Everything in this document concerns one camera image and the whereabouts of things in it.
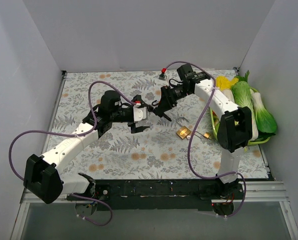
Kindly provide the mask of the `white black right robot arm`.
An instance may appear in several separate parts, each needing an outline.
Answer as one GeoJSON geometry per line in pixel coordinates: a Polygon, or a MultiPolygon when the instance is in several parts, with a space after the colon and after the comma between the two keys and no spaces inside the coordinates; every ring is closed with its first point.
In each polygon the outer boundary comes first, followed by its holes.
{"type": "Polygon", "coordinates": [[[226,199],[239,188],[239,179],[243,177],[238,168],[244,148],[252,138],[252,114],[248,107],[238,106],[217,89],[212,75],[203,69],[195,72],[194,67],[193,63],[181,62],[177,69],[181,83],[174,87],[161,87],[161,99],[152,103],[151,111],[165,118],[165,112],[176,107],[178,100],[196,95],[206,101],[203,113],[211,109],[220,117],[217,140],[222,153],[218,173],[214,177],[194,174],[203,180],[213,181],[215,194],[226,199]]]}

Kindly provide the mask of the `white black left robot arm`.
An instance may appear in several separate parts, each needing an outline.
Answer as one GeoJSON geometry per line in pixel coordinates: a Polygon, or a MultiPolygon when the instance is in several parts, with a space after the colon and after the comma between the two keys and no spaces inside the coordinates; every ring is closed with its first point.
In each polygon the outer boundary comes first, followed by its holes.
{"type": "Polygon", "coordinates": [[[74,136],[64,139],[53,149],[41,156],[31,155],[26,161],[24,187],[46,204],[54,202],[63,194],[78,194],[84,200],[95,194],[95,180],[87,174],[79,173],[72,178],[61,177],[66,166],[87,146],[100,139],[113,123],[127,123],[131,133],[143,132],[147,127],[136,126],[145,120],[152,106],[146,104],[140,95],[132,103],[122,103],[121,96],[108,90],[74,131],[74,136]]]}

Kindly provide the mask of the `orange black padlock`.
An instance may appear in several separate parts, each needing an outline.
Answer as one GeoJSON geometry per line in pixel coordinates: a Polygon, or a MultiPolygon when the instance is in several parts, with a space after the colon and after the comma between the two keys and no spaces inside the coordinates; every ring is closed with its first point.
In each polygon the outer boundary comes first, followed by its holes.
{"type": "Polygon", "coordinates": [[[159,100],[155,100],[155,101],[153,101],[153,102],[151,103],[151,105],[152,105],[153,107],[155,107],[155,106],[159,105],[159,103],[160,103],[159,100]]]}

